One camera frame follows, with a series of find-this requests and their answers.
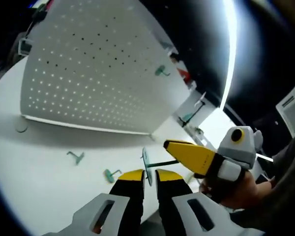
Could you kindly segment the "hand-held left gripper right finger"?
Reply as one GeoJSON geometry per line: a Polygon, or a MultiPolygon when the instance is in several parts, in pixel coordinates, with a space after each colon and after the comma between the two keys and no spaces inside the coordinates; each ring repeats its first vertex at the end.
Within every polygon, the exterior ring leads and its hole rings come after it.
{"type": "Polygon", "coordinates": [[[167,236],[262,236],[231,220],[226,209],[206,195],[193,193],[175,172],[155,170],[159,214],[167,236]]]}

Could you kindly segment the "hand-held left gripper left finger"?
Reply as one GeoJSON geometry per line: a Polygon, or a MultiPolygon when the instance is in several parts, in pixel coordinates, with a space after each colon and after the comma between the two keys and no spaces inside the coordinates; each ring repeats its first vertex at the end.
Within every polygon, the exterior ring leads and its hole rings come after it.
{"type": "Polygon", "coordinates": [[[101,193],[73,214],[70,225],[47,236],[137,236],[143,215],[145,171],[122,174],[110,193],[101,193]]]}

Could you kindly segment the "person's right hand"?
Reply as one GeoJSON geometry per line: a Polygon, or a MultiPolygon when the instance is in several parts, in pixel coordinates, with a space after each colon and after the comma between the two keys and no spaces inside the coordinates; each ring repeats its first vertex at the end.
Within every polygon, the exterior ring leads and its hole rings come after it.
{"type": "Polygon", "coordinates": [[[231,209],[250,208],[260,200],[257,185],[249,171],[244,172],[243,178],[237,183],[217,177],[204,178],[200,191],[231,209]]]}

